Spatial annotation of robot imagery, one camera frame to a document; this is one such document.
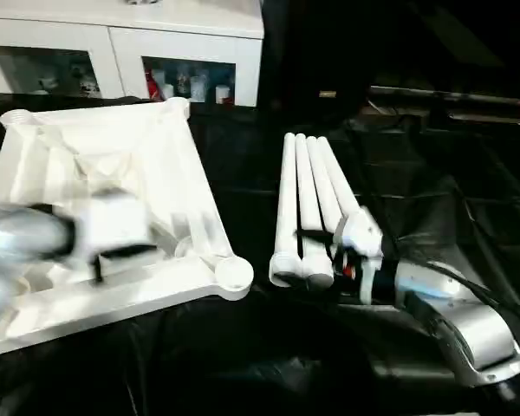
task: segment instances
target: black cloth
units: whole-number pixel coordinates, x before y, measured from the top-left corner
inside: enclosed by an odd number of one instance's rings
[[[0,115],[131,102],[0,95]],[[268,283],[289,127],[274,114],[200,105],[189,122],[232,247],[254,267],[250,293],[4,354],[0,415],[425,414],[481,404],[408,315]],[[520,302],[519,127],[406,119],[317,133],[385,232],[386,255],[450,263]]]

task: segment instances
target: white cabinet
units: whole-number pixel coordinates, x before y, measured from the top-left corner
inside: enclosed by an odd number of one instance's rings
[[[262,41],[259,0],[0,0],[0,93],[255,106]]]
[[[0,19],[0,93],[124,95],[107,27]]]
[[[226,86],[229,101],[257,104],[261,40],[122,28],[111,28],[110,35],[128,95],[149,98],[148,70],[160,73],[159,83],[172,85],[176,95],[191,98],[192,81],[202,73],[204,81],[197,81],[205,84],[206,101],[215,102],[216,87]]]

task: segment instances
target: black cable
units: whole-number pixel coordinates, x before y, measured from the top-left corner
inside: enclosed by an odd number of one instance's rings
[[[386,124],[385,126],[372,127],[372,126],[367,126],[365,124],[361,124],[361,127],[364,128],[364,130],[362,132],[373,134],[373,133],[385,133],[390,130],[394,130],[395,128],[400,127],[400,125],[406,119],[407,116],[408,116],[408,114],[396,115],[396,116],[394,116],[395,120],[392,123]],[[344,126],[349,131],[353,132],[354,128],[355,128],[354,120],[350,120],[350,119],[346,120],[344,123]]]
[[[455,272],[445,268],[438,266],[435,263],[430,263],[425,260],[417,260],[410,257],[404,257],[408,262],[417,264],[418,266],[426,267],[433,271],[437,271],[438,273],[442,273],[447,277],[450,277],[452,280],[459,282],[474,294],[474,296],[483,304],[488,305],[494,308],[497,312],[501,309],[513,314],[518,320],[520,320],[520,305],[515,302],[509,302],[496,293],[491,292],[489,289],[480,286],[477,283],[471,282],[465,277],[457,275]]]

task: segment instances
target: robotic arm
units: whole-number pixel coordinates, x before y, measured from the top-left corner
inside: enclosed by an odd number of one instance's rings
[[[53,205],[0,207],[0,314],[26,264],[90,264],[100,283],[100,257],[130,257],[156,249],[146,207],[132,195],[108,190],[73,202],[73,216]]]
[[[308,231],[302,234],[309,236]],[[362,303],[392,304],[412,315],[435,337],[463,386],[496,384],[520,374],[520,348],[508,325],[459,282],[464,278],[456,270],[438,263],[386,259],[380,251],[381,237],[366,207],[342,218],[332,236],[346,267],[354,268]]]

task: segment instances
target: red component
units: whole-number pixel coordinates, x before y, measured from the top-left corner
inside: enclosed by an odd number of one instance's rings
[[[146,86],[148,87],[148,95],[150,95],[151,100],[160,101],[159,88],[156,85],[156,81],[153,79],[153,74],[150,69],[145,71],[146,77]]]
[[[349,277],[351,279],[354,279],[354,267],[350,264],[347,264],[344,268],[343,268],[343,275],[346,276],[346,277]]]

